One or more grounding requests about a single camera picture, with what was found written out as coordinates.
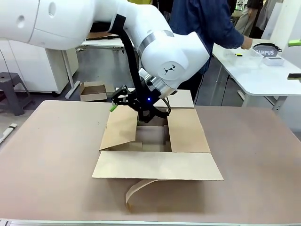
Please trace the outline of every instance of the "floor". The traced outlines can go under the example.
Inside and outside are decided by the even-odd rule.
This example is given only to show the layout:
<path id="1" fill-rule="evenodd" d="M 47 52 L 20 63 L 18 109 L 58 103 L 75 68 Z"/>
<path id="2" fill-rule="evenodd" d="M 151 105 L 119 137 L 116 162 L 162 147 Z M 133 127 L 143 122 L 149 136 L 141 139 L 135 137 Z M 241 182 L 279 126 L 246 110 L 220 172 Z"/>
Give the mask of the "floor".
<path id="1" fill-rule="evenodd" d="M 130 72 L 127 65 L 127 57 L 122 51 L 100 50 L 100 49 L 87 49 L 78 53 L 79 70 L 75 73 L 73 79 L 84 81 L 103 81 L 113 84 L 115 87 L 127 85 L 133 87 Z M 214 89 L 215 81 L 219 73 L 220 64 L 212 58 L 210 67 L 204 75 L 204 80 L 197 98 L 197 105 L 210 105 L 211 95 Z M 223 76 L 222 85 L 220 86 L 219 101 L 215 105 L 222 106 L 241 106 L 243 101 L 237 94 L 239 86 L 229 79 L 226 89 L 226 78 Z M 34 104 L 29 104 L 23 116 L 15 117 L 9 112 L 0 111 L 0 131 L 4 131 L 11 123 L 18 123 L 22 125 L 25 120 L 31 115 L 41 102 L 44 100 L 65 100 L 65 95 L 69 91 L 70 85 L 67 85 L 64 91 L 58 97 L 53 97 L 51 94 L 32 94 Z M 77 89 L 70 101 L 79 101 L 79 90 Z"/>

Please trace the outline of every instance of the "white cabinet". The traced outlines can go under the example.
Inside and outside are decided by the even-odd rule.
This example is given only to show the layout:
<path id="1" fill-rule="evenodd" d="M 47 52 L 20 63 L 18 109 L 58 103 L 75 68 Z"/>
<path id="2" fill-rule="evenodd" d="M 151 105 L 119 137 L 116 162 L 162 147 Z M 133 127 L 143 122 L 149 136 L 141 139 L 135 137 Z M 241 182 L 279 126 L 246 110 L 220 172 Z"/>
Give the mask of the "white cabinet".
<path id="1" fill-rule="evenodd" d="M 0 49 L 9 71 L 18 73 L 30 92 L 61 93 L 69 82 L 61 51 L 12 40 L 0 40 Z M 74 74 L 79 67 L 76 51 L 70 49 L 67 54 Z M 7 72 L 2 56 L 0 71 Z"/>

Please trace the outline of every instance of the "table leg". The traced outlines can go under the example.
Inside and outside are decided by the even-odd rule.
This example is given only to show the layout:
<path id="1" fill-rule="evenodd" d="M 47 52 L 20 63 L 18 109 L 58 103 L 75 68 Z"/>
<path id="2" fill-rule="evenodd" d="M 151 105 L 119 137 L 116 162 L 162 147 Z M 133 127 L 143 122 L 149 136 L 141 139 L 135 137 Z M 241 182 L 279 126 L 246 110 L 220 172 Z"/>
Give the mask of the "table leg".
<path id="1" fill-rule="evenodd" d="M 243 102 L 243 105 L 242 105 L 242 107 L 247 107 L 248 106 L 248 104 L 249 104 L 249 102 L 250 102 L 250 99 L 251 99 L 251 95 L 249 95 L 249 94 L 245 94 L 245 99 L 244 99 L 244 102 Z"/>
<path id="2" fill-rule="evenodd" d="M 66 71 L 67 71 L 67 75 L 68 75 L 68 79 L 71 85 L 71 89 L 70 91 L 66 94 L 65 98 L 69 99 L 71 97 L 71 95 L 74 93 L 74 91 L 76 90 L 76 88 L 79 86 L 80 81 L 76 81 L 76 83 L 73 82 L 73 74 L 71 72 L 71 68 L 70 68 L 70 64 L 68 61 L 68 56 L 67 56 L 67 51 L 61 51 L 62 55 L 63 55 L 63 59 L 64 59 L 64 63 L 65 63 L 65 67 L 66 67 Z"/>
<path id="3" fill-rule="evenodd" d="M 220 83 L 222 82 L 222 68 L 223 68 L 223 66 L 221 65 L 220 72 L 218 73 L 217 80 L 215 81 L 213 94 L 212 94 L 211 100 L 210 100 L 210 106 L 212 106 L 213 103 L 216 102 L 217 90 L 218 90 Z"/>
<path id="4" fill-rule="evenodd" d="M 287 99 L 287 97 L 279 97 L 272 110 L 275 113 L 278 113 L 278 111 L 281 109 L 281 107 L 283 106 L 286 99 Z"/>
<path id="5" fill-rule="evenodd" d="M 136 56 L 136 61 L 137 61 L 137 65 L 138 65 L 138 70 L 140 70 L 142 68 L 142 63 L 141 63 L 139 54 L 137 53 L 136 50 L 135 50 L 135 56 Z"/>
<path id="6" fill-rule="evenodd" d="M 237 90 L 237 93 L 238 93 L 238 95 L 240 96 L 240 98 L 241 98 L 242 100 L 245 100 L 245 95 L 244 95 L 243 91 Z"/>

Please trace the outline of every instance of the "robot logo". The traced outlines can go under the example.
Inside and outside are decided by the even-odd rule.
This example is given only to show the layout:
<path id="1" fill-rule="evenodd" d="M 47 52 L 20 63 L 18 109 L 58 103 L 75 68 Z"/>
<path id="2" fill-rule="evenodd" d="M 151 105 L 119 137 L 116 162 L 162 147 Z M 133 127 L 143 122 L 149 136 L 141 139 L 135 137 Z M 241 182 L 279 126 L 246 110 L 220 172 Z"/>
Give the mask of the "robot logo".
<path id="1" fill-rule="evenodd" d="M 166 75 L 169 71 L 174 71 L 174 69 L 175 69 L 175 65 L 172 65 L 172 67 L 169 69 L 164 68 L 164 71 L 165 71 L 164 75 Z"/>

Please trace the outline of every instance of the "clear plastic box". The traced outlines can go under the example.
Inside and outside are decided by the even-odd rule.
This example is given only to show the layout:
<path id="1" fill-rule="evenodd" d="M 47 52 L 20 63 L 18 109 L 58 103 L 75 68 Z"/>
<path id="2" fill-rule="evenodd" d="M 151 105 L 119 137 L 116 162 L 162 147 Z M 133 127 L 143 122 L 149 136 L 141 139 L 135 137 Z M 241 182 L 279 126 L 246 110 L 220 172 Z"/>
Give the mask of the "clear plastic box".
<path id="1" fill-rule="evenodd" d="M 225 49 L 224 57 L 237 67 L 259 67 L 262 63 L 263 55 L 257 53 L 254 49 Z"/>

